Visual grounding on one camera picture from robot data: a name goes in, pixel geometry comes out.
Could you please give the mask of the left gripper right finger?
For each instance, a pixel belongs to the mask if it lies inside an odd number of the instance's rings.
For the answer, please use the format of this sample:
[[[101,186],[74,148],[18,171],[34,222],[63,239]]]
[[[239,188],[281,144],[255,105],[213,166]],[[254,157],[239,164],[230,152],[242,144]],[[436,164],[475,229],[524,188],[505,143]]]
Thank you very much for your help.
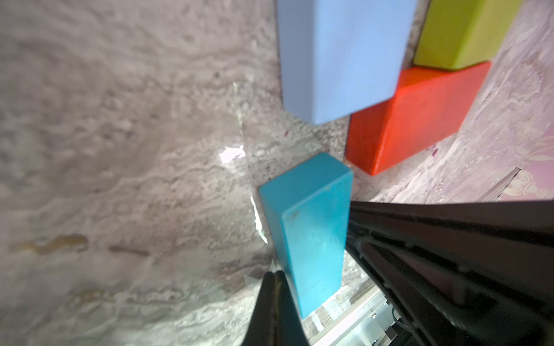
[[[346,249],[421,345],[553,344],[553,202],[354,201]]]

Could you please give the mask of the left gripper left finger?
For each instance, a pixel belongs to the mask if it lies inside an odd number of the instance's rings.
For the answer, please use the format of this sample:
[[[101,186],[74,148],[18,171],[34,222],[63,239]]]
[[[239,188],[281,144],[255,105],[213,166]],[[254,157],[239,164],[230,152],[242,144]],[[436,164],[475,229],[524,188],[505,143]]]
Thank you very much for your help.
[[[267,272],[242,346],[308,344],[285,272]]]

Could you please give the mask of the teal block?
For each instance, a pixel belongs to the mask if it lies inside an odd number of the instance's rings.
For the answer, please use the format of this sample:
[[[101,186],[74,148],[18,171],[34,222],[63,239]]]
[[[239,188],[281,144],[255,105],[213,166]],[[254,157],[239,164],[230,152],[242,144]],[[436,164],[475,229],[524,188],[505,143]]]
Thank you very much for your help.
[[[352,170],[321,153],[259,188],[276,253],[302,318],[341,287],[352,184]]]

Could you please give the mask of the red block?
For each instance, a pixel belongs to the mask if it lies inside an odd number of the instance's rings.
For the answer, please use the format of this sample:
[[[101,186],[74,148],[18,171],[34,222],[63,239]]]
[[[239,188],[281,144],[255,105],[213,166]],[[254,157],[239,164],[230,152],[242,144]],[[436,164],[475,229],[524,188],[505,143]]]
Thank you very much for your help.
[[[491,66],[402,71],[391,99],[351,116],[346,159],[375,176],[457,133]]]

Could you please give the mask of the light blue block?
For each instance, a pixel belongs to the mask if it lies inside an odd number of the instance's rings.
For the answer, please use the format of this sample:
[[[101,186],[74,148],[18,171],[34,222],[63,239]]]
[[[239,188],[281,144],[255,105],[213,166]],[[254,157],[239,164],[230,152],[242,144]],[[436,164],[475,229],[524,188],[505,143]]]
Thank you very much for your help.
[[[417,1],[277,1],[285,111],[321,125],[394,96]]]

